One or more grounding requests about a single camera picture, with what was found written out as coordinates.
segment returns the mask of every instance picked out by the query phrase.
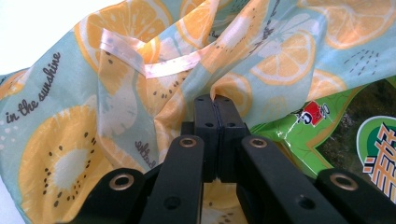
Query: metal grommet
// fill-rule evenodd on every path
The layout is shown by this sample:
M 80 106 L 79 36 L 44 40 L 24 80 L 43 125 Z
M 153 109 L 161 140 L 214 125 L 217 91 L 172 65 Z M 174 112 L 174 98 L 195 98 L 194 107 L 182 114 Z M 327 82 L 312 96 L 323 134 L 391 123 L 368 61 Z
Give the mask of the metal grommet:
M 114 176 L 108 184 L 111 189 L 125 190 L 132 186 L 134 177 L 130 174 L 119 174 Z
M 197 145 L 197 141 L 189 137 L 182 138 L 178 143 L 183 147 L 195 147 L 195 145 Z
M 267 142 L 260 138 L 252 138 L 250 139 L 249 143 L 253 147 L 267 147 Z
M 358 183 L 356 183 L 355 180 L 341 173 L 335 173 L 330 175 L 330 180 L 334 183 L 335 186 L 340 189 L 353 191 L 358 189 L 359 187 Z

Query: fruit print fabric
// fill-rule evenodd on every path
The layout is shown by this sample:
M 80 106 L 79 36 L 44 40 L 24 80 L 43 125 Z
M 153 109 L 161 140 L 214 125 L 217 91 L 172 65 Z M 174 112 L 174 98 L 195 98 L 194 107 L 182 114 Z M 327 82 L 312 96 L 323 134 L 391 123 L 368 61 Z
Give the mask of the fruit print fabric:
M 199 95 L 231 98 L 253 127 L 393 76 L 394 19 L 391 0 L 104 8 L 0 79 L 0 175 L 26 222 L 71 220 L 108 171 L 163 162 Z M 233 185 L 205 184 L 203 205 L 209 223 L 246 222 Z

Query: green packaging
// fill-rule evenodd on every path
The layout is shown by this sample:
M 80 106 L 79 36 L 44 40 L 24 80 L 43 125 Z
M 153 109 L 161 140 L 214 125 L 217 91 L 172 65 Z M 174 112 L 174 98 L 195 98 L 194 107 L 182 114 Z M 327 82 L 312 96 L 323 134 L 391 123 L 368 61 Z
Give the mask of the green packaging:
M 251 132 L 278 143 L 306 175 L 348 170 L 396 203 L 396 77 L 307 102 Z

